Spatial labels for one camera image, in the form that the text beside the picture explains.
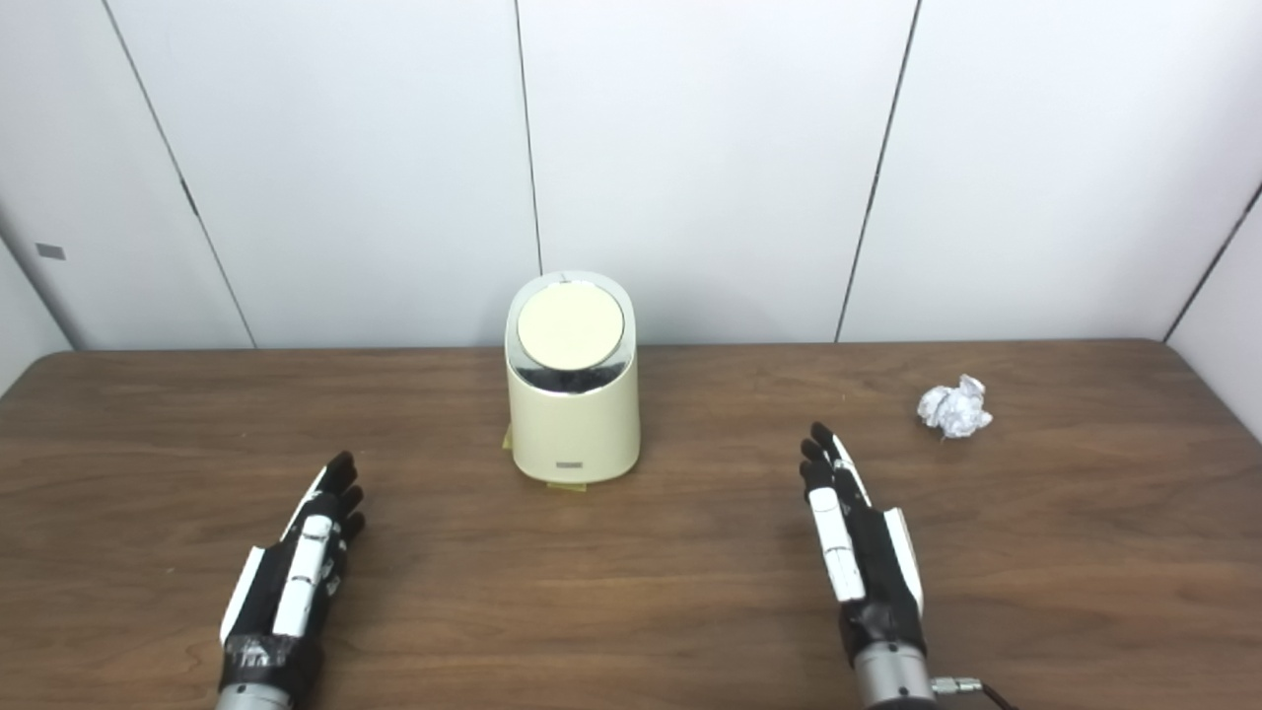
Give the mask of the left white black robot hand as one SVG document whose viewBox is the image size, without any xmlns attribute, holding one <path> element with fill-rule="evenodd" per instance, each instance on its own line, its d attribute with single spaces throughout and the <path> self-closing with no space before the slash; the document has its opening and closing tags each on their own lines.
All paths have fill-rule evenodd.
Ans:
<svg viewBox="0 0 1262 710">
<path fill-rule="evenodd" d="M 353 455 L 321 468 L 275 544 L 249 550 L 221 620 L 220 709 L 297 709 L 324 662 L 321 634 L 363 531 Z"/>
</svg>

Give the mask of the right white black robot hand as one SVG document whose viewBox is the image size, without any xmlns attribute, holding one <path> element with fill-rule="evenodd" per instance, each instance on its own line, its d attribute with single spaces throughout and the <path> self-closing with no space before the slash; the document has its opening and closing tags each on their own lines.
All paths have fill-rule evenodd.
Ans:
<svg viewBox="0 0 1262 710">
<path fill-rule="evenodd" d="M 799 472 L 849 661 L 873 644 L 928 655 L 921 578 L 900 508 L 880 509 L 843 441 L 811 422 Z"/>
</svg>

